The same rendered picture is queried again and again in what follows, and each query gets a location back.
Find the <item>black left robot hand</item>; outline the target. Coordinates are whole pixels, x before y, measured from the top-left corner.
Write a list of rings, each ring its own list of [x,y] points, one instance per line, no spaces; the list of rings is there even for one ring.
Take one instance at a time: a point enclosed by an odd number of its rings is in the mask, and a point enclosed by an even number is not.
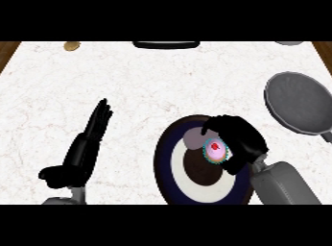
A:
[[[47,181],[50,188],[86,185],[94,174],[100,144],[111,116],[111,106],[103,99],[94,109],[86,130],[79,133],[72,143],[63,165],[47,167],[39,173],[39,179]]]

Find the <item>grey frying pan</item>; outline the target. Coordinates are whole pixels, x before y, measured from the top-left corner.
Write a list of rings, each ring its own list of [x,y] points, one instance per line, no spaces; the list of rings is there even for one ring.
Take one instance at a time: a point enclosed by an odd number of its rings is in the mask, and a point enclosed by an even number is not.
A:
[[[265,100],[278,123],[300,135],[321,135],[332,144],[332,94],[309,75],[281,72],[268,81]]]

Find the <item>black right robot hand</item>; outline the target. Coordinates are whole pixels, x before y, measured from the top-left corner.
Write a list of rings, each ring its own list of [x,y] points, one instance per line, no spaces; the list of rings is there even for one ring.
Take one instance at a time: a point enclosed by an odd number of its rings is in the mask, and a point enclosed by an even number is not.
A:
[[[209,130],[219,134],[232,149],[234,155],[222,166],[231,175],[237,175],[244,166],[269,153],[266,139],[243,117],[228,114],[209,118],[203,125],[203,135]]]

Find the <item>dark blue and white plate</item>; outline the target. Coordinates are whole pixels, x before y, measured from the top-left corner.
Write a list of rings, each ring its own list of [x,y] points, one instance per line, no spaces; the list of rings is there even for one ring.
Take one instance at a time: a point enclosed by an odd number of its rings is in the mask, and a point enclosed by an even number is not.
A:
[[[207,115],[181,118],[162,135],[154,158],[159,188],[170,205],[247,205],[251,165],[231,175],[204,157],[204,144],[218,137],[201,135],[207,119]]]

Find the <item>pink frosted cupcake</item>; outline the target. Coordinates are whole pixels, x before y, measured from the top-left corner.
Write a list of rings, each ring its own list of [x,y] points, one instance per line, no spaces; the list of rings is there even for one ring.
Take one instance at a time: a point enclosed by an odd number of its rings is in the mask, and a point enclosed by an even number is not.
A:
[[[222,138],[210,138],[206,141],[203,155],[206,160],[213,164],[222,164],[229,159],[231,148]]]

